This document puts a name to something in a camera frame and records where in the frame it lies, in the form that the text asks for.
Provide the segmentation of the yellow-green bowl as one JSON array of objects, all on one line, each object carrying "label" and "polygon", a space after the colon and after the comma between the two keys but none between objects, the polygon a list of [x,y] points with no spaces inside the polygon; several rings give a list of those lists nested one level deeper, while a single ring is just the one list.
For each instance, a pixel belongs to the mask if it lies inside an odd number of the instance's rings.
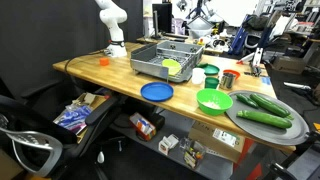
[{"label": "yellow-green bowl", "polygon": [[168,74],[171,76],[175,76],[181,70],[180,63],[173,59],[164,59],[162,66],[168,68]]}]

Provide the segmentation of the grey dish rack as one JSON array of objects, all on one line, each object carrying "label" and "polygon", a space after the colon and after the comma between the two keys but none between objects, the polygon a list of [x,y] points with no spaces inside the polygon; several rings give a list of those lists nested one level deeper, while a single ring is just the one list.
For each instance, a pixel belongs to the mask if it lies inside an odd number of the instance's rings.
[{"label": "grey dish rack", "polygon": [[145,45],[131,52],[131,68],[171,82],[188,81],[204,47],[175,41]]}]

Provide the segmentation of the green bowl with food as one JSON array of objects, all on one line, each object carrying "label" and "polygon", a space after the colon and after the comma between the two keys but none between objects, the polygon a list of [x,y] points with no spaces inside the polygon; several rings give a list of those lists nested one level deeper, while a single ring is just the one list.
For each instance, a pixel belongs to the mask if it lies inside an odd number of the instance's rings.
[{"label": "green bowl with food", "polygon": [[196,99],[200,110],[212,116],[223,114],[233,105],[233,100],[228,94],[211,88],[199,90]]}]

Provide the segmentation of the orange bowl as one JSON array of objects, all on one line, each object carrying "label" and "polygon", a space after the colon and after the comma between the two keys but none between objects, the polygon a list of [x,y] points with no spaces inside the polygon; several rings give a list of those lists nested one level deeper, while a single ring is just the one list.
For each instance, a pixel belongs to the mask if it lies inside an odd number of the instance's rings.
[{"label": "orange bowl", "polygon": [[238,71],[232,70],[232,69],[225,69],[223,70],[223,73],[231,73],[236,76],[236,80],[241,76],[241,74]]}]

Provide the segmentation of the white cup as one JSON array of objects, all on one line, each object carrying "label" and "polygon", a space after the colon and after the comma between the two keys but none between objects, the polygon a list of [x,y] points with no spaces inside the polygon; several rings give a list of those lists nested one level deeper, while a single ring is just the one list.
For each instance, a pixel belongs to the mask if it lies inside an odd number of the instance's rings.
[{"label": "white cup", "polygon": [[194,68],[192,70],[191,81],[193,84],[201,84],[205,79],[205,70],[202,68]]}]

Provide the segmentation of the dark green cup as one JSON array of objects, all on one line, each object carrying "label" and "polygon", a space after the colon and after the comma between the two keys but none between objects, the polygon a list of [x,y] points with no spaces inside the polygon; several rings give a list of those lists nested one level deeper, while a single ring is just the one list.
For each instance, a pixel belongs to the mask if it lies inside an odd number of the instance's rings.
[{"label": "dark green cup", "polygon": [[205,79],[205,87],[216,89],[219,85],[219,80],[214,77],[207,77]]}]

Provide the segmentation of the dark green plate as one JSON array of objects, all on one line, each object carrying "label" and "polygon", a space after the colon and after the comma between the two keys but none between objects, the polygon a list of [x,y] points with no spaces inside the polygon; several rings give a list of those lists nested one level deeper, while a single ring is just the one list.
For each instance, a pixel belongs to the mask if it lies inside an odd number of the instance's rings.
[{"label": "dark green plate", "polygon": [[217,66],[209,63],[198,64],[197,67],[202,68],[205,71],[206,75],[217,75],[220,71]]}]

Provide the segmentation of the small orange cup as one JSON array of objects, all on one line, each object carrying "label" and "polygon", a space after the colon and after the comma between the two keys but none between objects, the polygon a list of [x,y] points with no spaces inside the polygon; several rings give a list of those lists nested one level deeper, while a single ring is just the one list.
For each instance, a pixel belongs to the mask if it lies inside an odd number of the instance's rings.
[{"label": "small orange cup", "polygon": [[109,65],[109,58],[100,58],[99,62],[101,66],[107,66]]}]

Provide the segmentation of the steel cup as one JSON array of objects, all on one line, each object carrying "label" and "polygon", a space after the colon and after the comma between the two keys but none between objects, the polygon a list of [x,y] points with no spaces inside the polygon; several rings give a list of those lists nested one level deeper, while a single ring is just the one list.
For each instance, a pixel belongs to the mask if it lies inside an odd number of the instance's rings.
[{"label": "steel cup", "polygon": [[231,89],[234,85],[236,75],[232,73],[224,73],[221,77],[220,87],[222,89]]}]

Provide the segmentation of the black computer monitor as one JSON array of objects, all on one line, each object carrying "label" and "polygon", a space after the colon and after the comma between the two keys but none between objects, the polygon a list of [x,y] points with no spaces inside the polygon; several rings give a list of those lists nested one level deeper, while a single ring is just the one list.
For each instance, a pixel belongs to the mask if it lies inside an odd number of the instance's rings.
[{"label": "black computer monitor", "polygon": [[170,33],[172,28],[172,4],[153,4],[152,10],[157,12],[158,30]]}]

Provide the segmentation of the cardboard box under table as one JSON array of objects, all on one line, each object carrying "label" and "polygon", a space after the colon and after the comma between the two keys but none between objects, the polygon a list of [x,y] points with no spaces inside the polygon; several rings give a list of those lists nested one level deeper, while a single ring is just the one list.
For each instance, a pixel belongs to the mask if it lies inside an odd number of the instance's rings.
[{"label": "cardboard box under table", "polygon": [[188,137],[234,163],[238,162],[245,142],[242,136],[199,121],[193,123]]}]

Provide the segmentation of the box of blue packets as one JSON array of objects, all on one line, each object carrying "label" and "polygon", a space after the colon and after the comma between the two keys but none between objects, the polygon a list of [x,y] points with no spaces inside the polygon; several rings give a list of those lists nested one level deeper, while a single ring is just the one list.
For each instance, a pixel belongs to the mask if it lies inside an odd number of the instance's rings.
[{"label": "box of blue packets", "polygon": [[74,133],[77,143],[80,143],[87,131],[85,119],[107,99],[108,96],[83,93],[70,105],[65,106],[54,123]]}]

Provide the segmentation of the long cucumber on tray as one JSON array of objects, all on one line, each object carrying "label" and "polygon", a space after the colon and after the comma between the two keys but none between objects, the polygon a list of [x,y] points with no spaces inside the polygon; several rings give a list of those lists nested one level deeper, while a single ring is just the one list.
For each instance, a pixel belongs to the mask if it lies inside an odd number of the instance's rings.
[{"label": "long cucumber on tray", "polygon": [[237,112],[236,116],[281,129],[288,129],[292,127],[292,123],[289,120],[264,112],[240,110]]}]

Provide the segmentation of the thick cucumber on tray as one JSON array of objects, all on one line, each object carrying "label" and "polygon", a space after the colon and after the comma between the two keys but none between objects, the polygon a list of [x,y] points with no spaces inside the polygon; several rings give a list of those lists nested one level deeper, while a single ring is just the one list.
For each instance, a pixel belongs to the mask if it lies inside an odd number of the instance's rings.
[{"label": "thick cucumber on tray", "polygon": [[250,98],[255,101],[260,107],[280,116],[280,117],[287,117],[290,115],[290,112],[285,109],[284,107],[260,96],[258,94],[251,94]]}]

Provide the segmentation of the black office chair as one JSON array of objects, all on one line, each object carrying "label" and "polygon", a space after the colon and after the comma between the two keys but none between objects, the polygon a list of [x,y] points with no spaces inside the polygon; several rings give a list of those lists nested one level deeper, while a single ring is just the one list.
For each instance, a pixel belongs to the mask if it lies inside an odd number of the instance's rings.
[{"label": "black office chair", "polygon": [[102,97],[102,102],[86,117],[87,130],[80,142],[70,130],[48,120],[31,107],[0,96],[0,130],[11,139],[20,165],[28,172],[59,180],[75,161],[82,158],[96,139],[119,116],[119,98]]}]

